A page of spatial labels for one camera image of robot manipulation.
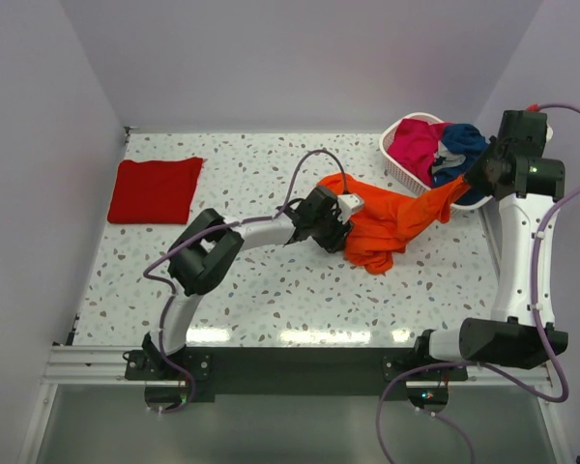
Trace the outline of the orange t shirt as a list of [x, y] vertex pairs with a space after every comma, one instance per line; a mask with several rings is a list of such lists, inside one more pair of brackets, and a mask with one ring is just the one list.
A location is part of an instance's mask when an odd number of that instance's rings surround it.
[[327, 176], [318, 185], [341, 194], [344, 181], [348, 182], [349, 191], [364, 202], [363, 208], [351, 217], [354, 227], [347, 238], [344, 255], [352, 264], [373, 275], [388, 271], [393, 266], [393, 256], [403, 253], [433, 222], [449, 222], [451, 205], [471, 188], [458, 177], [411, 197], [340, 174]]

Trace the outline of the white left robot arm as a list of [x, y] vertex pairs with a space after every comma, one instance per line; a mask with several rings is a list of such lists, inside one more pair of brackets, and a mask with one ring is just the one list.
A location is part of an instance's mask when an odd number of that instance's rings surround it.
[[172, 296], [182, 289], [187, 297], [176, 309], [168, 301], [159, 327], [145, 335], [142, 348], [148, 369], [160, 379], [170, 379], [179, 372], [179, 352], [186, 346], [197, 307], [221, 284], [239, 253], [308, 239], [328, 253], [340, 252], [353, 229], [351, 216], [363, 205], [355, 193], [335, 194], [316, 187], [307, 197], [279, 206], [270, 217], [231, 221], [211, 208], [200, 213], [167, 253], [144, 271], [145, 278], [168, 284]]

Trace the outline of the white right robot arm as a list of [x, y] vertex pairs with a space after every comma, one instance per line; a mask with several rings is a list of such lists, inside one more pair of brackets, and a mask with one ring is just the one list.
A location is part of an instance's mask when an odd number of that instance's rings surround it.
[[508, 110], [497, 135], [465, 174], [498, 204], [502, 229], [498, 290], [488, 318], [456, 329], [426, 330], [411, 357], [414, 373], [434, 379], [446, 362], [532, 369], [562, 354], [568, 335], [556, 330], [550, 273], [555, 205], [565, 196], [566, 168], [547, 159], [545, 114]]

